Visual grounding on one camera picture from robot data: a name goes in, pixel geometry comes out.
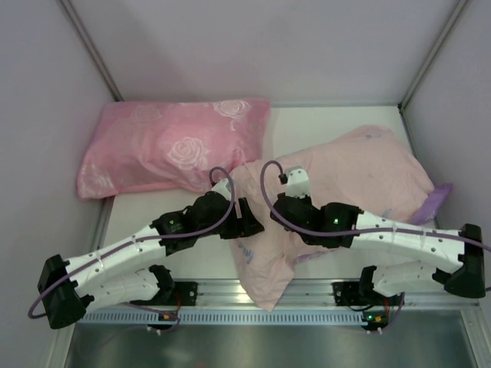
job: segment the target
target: pink blanket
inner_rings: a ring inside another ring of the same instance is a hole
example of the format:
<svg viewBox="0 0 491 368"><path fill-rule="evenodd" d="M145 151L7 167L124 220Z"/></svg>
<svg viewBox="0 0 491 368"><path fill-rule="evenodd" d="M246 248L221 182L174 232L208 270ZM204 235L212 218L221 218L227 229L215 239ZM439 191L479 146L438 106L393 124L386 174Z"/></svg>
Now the pink blanket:
<svg viewBox="0 0 491 368"><path fill-rule="evenodd" d="M343 202L398 221L407 221L434 190L423 167L383 127L363 126L333 142L305 149L278 159L284 169L302 166L308 173L312 202L321 207ZM300 237L286 232L269 218L269 209L259 188L259 173L265 160L246 163L232 171L238 195L247 197L251 210L265 231L232 245L239 278L245 291L261 308L272 311L288 283L294 266L319 252ZM274 202L285 191L272 166L266 188Z"/></svg>

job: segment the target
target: white rose print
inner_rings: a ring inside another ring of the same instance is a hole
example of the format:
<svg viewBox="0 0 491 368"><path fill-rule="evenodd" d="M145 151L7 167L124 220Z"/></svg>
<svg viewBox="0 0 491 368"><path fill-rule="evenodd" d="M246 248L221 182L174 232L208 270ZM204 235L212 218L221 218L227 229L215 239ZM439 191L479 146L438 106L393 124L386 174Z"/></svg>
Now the white rose print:
<svg viewBox="0 0 491 368"><path fill-rule="evenodd" d="M159 109L152 105L138 105L131 113L131 120L136 123L146 123L149 121L159 120L162 117Z"/></svg>
<svg viewBox="0 0 491 368"><path fill-rule="evenodd" d="M84 165L81 169L81 196L83 198L103 198L114 189L107 171L95 164Z"/></svg>
<svg viewBox="0 0 491 368"><path fill-rule="evenodd" d="M236 124L251 110L251 105L243 100L215 102L213 109L223 117L231 117L230 130L236 130Z"/></svg>
<svg viewBox="0 0 491 368"><path fill-rule="evenodd" d="M202 140L185 136L179 142L174 143L167 156L182 170L206 170L208 169L206 155L209 152Z"/></svg>

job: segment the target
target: metal floor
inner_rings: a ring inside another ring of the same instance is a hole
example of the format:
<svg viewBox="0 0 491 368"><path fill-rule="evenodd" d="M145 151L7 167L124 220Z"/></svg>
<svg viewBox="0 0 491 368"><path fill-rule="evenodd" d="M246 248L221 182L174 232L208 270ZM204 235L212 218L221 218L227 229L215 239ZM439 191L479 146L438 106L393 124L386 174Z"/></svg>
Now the metal floor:
<svg viewBox="0 0 491 368"><path fill-rule="evenodd" d="M161 337L127 328L78 325L65 368L477 367L458 311L406 310L382 336L360 327L181 326Z"/></svg>

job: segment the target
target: metal strip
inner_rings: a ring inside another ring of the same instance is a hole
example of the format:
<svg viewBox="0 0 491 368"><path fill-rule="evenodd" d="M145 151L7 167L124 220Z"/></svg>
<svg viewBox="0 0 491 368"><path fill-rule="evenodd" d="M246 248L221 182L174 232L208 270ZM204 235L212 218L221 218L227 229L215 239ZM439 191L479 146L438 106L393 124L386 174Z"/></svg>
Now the metal strip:
<svg viewBox="0 0 491 368"><path fill-rule="evenodd" d="M414 78L413 82L409 86L409 89L406 91L403 100L400 102L399 104L400 111L404 112L404 110L406 109L407 105L413 98L413 95L416 92L417 88L420 86L422 80L427 75L428 70L431 68L436 57L438 56L438 54L440 54L443 46L449 39L457 22L462 18L463 13L468 8L471 2L472 0L459 0L453 7L453 10L450 13L449 18L445 22L445 25L443 26L440 34L435 40L433 47L431 48L430 52L424 59L424 62L421 64L421 67L417 72L416 77Z"/></svg>
<svg viewBox="0 0 491 368"><path fill-rule="evenodd" d="M58 4L61 6L61 10L68 17L68 21L73 25L74 30L77 32L78 37L81 39L85 46L87 53L90 55L92 61L94 62L97 71L101 75L104 83L107 85L112 97L115 101L122 101L123 96L117 88L114 79L111 77L109 70L104 63L101 53L96 48L95 43L92 41L91 36L87 32L80 16L78 15L75 7L71 3L71 0L58 0Z"/></svg>
<svg viewBox="0 0 491 368"><path fill-rule="evenodd" d="M462 319L477 366L489 368L491 366L491 335L483 312L480 309L463 310Z"/></svg>
<svg viewBox="0 0 491 368"><path fill-rule="evenodd" d="M350 310L180 310L183 325L261 325L261 326L361 326L361 312ZM160 321L157 314L142 310L97 310L85 316L81 324L172 324Z"/></svg>

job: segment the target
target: pink fabric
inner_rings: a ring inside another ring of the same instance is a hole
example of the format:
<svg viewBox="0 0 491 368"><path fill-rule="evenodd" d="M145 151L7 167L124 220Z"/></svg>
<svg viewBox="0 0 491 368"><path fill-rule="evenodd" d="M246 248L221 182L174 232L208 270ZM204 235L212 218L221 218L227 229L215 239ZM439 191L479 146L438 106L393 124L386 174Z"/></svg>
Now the pink fabric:
<svg viewBox="0 0 491 368"><path fill-rule="evenodd" d="M421 165L383 127L363 126L331 143L278 159L285 169L302 166L308 173L313 204L343 202L398 221L407 221L434 189ZM271 311L295 276L295 264L327 252L309 246L269 218L259 188L265 160L247 163L232 172L238 195L248 199L265 231L231 246L245 291L261 308ZM266 188L273 201L285 191L272 166Z"/></svg>
<svg viewBox="0 0 491 368"><path fill-rule="evenodd" d="M270 103L108 104L78 174L82 199L183 187L211 189L214 166L231 171L262 157Z"/></svg>

